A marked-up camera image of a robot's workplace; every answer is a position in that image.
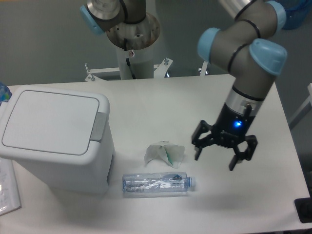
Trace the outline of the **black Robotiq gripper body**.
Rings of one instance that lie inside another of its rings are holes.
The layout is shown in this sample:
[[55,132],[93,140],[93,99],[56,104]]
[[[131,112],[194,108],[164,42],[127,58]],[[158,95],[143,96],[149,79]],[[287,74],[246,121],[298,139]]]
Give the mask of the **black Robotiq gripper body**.
[[246,135],[254,118],[252,106],[249,103],[243,107],[243,113],[238,113],[224,104],[216,123],[213,125],[214,144],[233,149],[244,141],[249,146],[254,145],[255,136]]

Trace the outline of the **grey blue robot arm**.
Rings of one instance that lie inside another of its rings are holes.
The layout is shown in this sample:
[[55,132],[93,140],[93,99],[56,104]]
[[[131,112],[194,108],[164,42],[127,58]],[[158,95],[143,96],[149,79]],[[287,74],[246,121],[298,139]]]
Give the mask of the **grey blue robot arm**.
[[[224,31],[207,29],[198,40],[197,53],[235,81],[215,124],[201,121],[191,142],[196,158],[210,145],[232,148],[229,169],[233,170],[236,164],[252,159],[257,138],[247,131],[287,59],[286,49],[269,41],[284,26],[286,12],[275,1],[223,0],[221,5],[234,25]],[[122,79],[155,77],[148,49],[158,39],[160,26],[147,12],[145,1],[89,0],[80,13],[94,34],[106,33],[119,51]]]

